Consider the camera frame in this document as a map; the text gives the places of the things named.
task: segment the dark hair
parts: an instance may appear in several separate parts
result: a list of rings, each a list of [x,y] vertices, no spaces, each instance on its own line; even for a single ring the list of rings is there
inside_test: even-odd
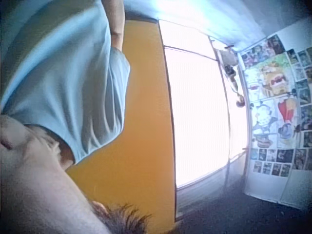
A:
[[[116,209],[95,206],[91,203],[94,214],[105,224],[112,234],[146,234],[147,220],[150,215],[139,216],[138,209],[131,205],[118,206]]]

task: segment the person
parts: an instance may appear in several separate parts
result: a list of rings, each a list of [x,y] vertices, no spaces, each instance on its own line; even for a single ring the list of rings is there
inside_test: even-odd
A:
[[[1,17],[1,231],[146,233],[65,172],[123,129],[123,1],[4,1]]]

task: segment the photo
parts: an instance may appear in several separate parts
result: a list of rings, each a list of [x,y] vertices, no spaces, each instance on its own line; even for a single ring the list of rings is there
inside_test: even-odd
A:
[[[265,161],[266,158],[267,158],[267,150],[260,149],[259,150],[259,160]]]
[[[278,147],[283,149],[292,149],[296,147],[297,134],[296,126],[299,122],[298,99],[294,96],[281,97],[276,99],[277,103],[277,133]]]
[[[302,79],[306,78],[304,69],[303,69],[303,67],[301,66],[300,63],[294,64],[292,66],[292,69],[293,69],[293,72],[295,74],[295,79],[296,80],[302,80]]]
[[[293,161],[293,150],[277,150],[277,162],[288,162]]]
[[[312,149],[309,149],[305,170],[312,171]]]
[[[253,172],[261,172],[262,162],[255,162]]]
[[[299,101],[300,105],[306,105],[311,103],[310,89],[299,90]]]
[[[307,53],[308,53],[308,55],[310,57],[310,61],[312,62],[312,47],[307,49]]]
[[[274,163],[273,164],[273,169],[272,169],[272,175],[273,176],[279,176],[279,173],[281,171],[281,167],[282,167],[282,164]]]
[[[252,149],[251,150],[250,159],[258,160],[258,149]]]
[[[296,86],[297,86],[297,90],[308,89],[309,88],[308,80],[304,79],[304,80],[298,81],[296,82]]]
[[[287,55],[289,57],[289,60],[291,62],[291,64],[295,64],[295,63],[298,63],[298,58],[297,58],[297,55],[296,55],[296,52],[294,51],[294,49],[291,49],[289,51],[287,51]]]
[[[278,35],[274,35],[270,37],[268,41],[269,41],[268,45],[274,49],[276,55],[279,55],[285,52],[284,46],[282,42],[280,41]]]
[[[254,134],[276,133],[277,116],[273,99],[256,102],[252,108],[252,121]]]
[[[303,134],[303,147],[312,148],[312,132],[304,132]]]
[[[267,161],[276,162],[276,151],[277,150],[268,150],[267,151]]]
[[[263,171],[262,171],[262,173],[263,173],[263,174],[269,175],[270,172],[271,172],[271,168],[272,168],[272,163],[270,163],[270,162],[265,162],[265,163],[263,164]]]
[[[304,69],[308,78],[308,83],[312,83],[312,66],[306,67]]]
[[[307,150],[296,150],[294,154],[294,166],[295,170],[303,170],[304,163],[307,158]]]
[[[250,101],[289,93],[295,88],[292,67],[285,54],[246,69],[244,77]]]
[[[305,50],[298,52],[303,67],[311,65],[310,59]]]
[[[291,165],[283,164],[282,171],[281,171],[281,176],[282,177],[288,177],[290,170],[291,170]]]
[[[312,105],[301,107],[301,130],[312,130]]]

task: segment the anime poster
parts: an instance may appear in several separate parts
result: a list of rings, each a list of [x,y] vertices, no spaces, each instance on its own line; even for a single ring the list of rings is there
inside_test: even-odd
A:
[[[281,170],[281,176],[282,177],[288,177],[289,172],[291,171],[291,165],[290,164],[283,164],[282,165],[282,170]]]
[[[269,134],[277,132],[277,114],[273,99],[253,103],[252,117],[253,134]]]
[[[297,99],[294,97],[281,97],[276,99],[278,113],[278,148],[295,148],[299,125]]]
[[[242,54],[242,59],[247,69],[273,56],[275,56],[273,47],[268,40],[263,40],[258,45]]]
[[[269,58],[244,74],[250,101],[289,93],[294,88],[292,68],[285,54]]]
[[[270,163],[270,162],[265,162],[265,163],[263,164],[262,173],[263,173],[263,174],[269,175],[270,172],[271,172],[271,168],[272,168],[272,163]]]
[[[310,57],[310,61],[312,62],[312,47],[307,49],[307,53],[308,53],[308,55]]]
[[[274,35],[268,39],[268,45],[270,48],[274,49],[276,55],[282,54],[285,52],[284,46],[279,39],[278,35]]]
[[[312,171],[312,149],[309,149],[305,170]]]
[[[303,170],[306,158],[307,158],[307,150],[297,149],[294,154],[293,169]]]
[[[298,63],[299,60],[297,58],[296,52],[294,51],[294,49],[291,49],[289,51],[287,51],[287,55],[289,57],[289,60],[291,62],[291,64],[295,64]]]
[[[312,66],[306,67],[304,70],[308,78],[308,83],[312,83]]]
[[[254,163],[254,168],[253,168],[253,172],[258,172],[260,173],[262,169],[262,162],[255,162]]]
[[[312,148],[312,132],[303,133],[303,147]]]
[[[260,149],[259,150],[259,161],[265,161],[267,158],[267,150],[265,149]]]
[[[298,55],[299,55],[299,58],[300,58],[300,61],[301,61],[301,64],[302,64],[302,66],[309,66],[309,65],[311,65],[311,62],[310,62],[310,59],[309,59],[309,57],[308,57],[308,55],[307,55],[307,53],[306,53],[306,51],[300,51],[299,53],[298,53]]]
[[[250,159],[258,160],[258,149],[251,149]]]
[[[268,162],[276,162],[276,154],[277,154],[277,150],[268,150],[267,151],[267,161]]]
[[[277,134],[253,134],[253,148],[276,149]]]
[[[312,130],[312,105],[301,107],[301,130]]]
[[[276,161],[291,163],[293,161],[293,150],[277,150]]]
[[[299,80],[302,80],[302,79],[305,79],[305,78],[306,78],[306,76],[305,76],[305,71],[304,71],[304,69],[302,68],[302,66],[301,66],[300,63],[294,64],[294,65],[292,66],[292,69],[293,69],[293,72],[294,72],[296,81],[299,81]]]
[[[282,167],[282,164],[274,163],[273,164],[273,169],[272,169],[272,175],[273,176],[279,176],[279,173],[281,171],[281,167]]]

